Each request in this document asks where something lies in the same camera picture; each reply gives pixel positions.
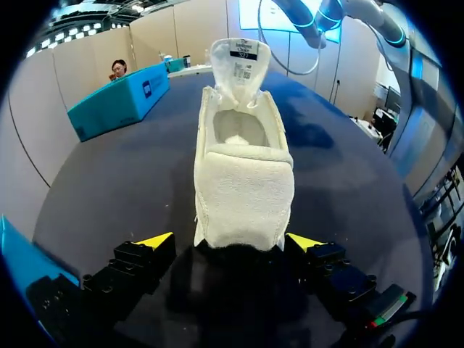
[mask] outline green light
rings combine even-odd
[[[377,324],[377,326],[382,325],[383,323],[385,323],[385,319],[383,319],[382,317],[378,317],[374,320],[374,323]]]

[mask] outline white slipper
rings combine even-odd
[[[203,89],[194,169],[194,245],[283,249],[294,196],[293,159],[277,106],[259,90],[269,46],[229,38],[211,47],[216,86]]]

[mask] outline blue panel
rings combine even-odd
[[[52,262],[16,231],[15,227],[3,216],[0,218],[0,233],[1,257],[13,283],[25,300],[26,288],[44,276],[55,279],[62,274],[76,286],[79,285],[79,280],[75,276]]]
[[[133,72],[87,96],[67,114],[81,141],[137,123],[169,89],[164,63]]]
[[[315,17],[322,0],[302,0],[302,2],[311,11],[313,17]],[[241,29],[258,28],[257,14],[259,4],[260,0],[239,0]],[[272,0],[262,0],[261,26],[262,29],[266,30],[289,31],[292,33],[299,32],[285,13]],[[327,31],[326,38],[333,42],[340,42],[340,26],[337,25],[333,30]]]

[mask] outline beige partition wall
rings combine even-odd
[[[376,86],[379,55],[376,37],[370,29],[359,20],[345,17],[336,74],[340,86],[335,105],[347,115],[364,118],[374,107],[371,96]]]
[[[258,30],[240,29],[239,0],[227,0],[227,15],[229,38],[258,39]],[[289,59],[289,33],[276,30],[264,30],[263,32],[273,53],[282,63],[287,65]],[[270,69],[286,75],[286,70],[283,69],[274,58],[270,60]]]
[[[99,88],[91,42],[92,37],[86,37],[53,49],[58,84],[67,109]]]
[[[52,52],[47,49],[27,58],[9,88],[17,131],[49,185],[79,142],[59,91]]]
[[[130,24],[138,69],[161,62],[159,52],[178,58],[174,7],[153,12]]]
[[[204,63],[204,50],[227,38],[225,0],[190,0],[174,6],[179,57],[191,56],[192,65]]]
[[[0,104],[0,215],[32,239],[48,187],[22,149],[8,98]]]
[[[91,36],[90,42],[95,54],[98,88],[109,82],[109,75],[112,73],[111,65],[116,59],[124,59],[128,66],[128,73],[137,71],[129,27],[108,30]]]
[[[334,82],[339,47],[339,43],[327,41],[327,46],[320,50],[320,58],[316,70],[309,75],[295,75],[290,72],[289,77],[329,100]],[[317,49],[310,47],[301,34],[291,33],[290,69],[298,73],[307,72],[314,66],[317,58]]]

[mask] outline black hair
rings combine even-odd
[[[113,65],[111,66],[111,70],[113,70],[113,67],[115,67],[115,65],[119,63],[121,64],[123,67],[124,67],[124,73],[126,73],[128,71],[128,66],[127,64],[124,62],[124,59],[116,59],[114,62],[113,62]]]

